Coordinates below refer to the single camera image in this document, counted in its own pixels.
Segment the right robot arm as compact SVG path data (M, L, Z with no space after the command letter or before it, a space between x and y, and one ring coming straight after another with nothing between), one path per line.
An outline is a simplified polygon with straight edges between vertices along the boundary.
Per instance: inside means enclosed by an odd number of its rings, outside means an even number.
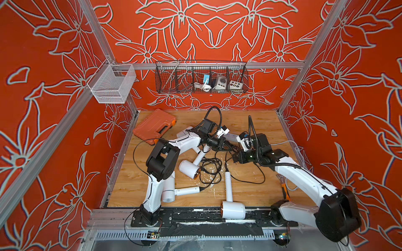
M241 150L234 155L240 164L254 163L268 167L291 181L314 203L307 207L283 199L271 206L271 220L276 225L294 221L318 229L332 242L339 242L361 227L356 198L347 188L338 189L299 166L286 152L272 149L266 135L242 133L236 137Z

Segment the white power strip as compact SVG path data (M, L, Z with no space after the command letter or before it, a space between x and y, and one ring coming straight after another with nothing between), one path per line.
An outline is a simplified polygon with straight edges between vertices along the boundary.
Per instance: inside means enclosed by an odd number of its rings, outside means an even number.
M237 134L232 134L232 133L228 133L226 135L224 135L225 139L227 141L231 141L231 142L239 142L240 138Z

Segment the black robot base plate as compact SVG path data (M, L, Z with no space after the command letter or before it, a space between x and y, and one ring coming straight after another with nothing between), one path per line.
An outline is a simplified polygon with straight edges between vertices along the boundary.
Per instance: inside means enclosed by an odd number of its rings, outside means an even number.
M154 227L172 227L175 224L219 224L219 223L238 223L256 225L258 227L281 228L289 226L298 227L294 221L288 223L277 223L271 218L269 207L247 207L246 217L243 220L224 219L221 216L219 207L162 207L159 216L156 218Z

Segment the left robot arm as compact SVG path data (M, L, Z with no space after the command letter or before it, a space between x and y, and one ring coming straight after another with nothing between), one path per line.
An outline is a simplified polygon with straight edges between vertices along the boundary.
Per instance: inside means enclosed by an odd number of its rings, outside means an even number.
M186 129L184 135L175 140L161 139L157 142L146 161L148 187L145 200L139 207L147 224L154 225L159 219L163 186L173 174L179 156L203 146L193 162L184 160L179 165L180 172L195 179L200 173L199 164L206 153L213 149L222 150L226 141L224 136L228 133L229 129L225 125L204 119L198 126Z

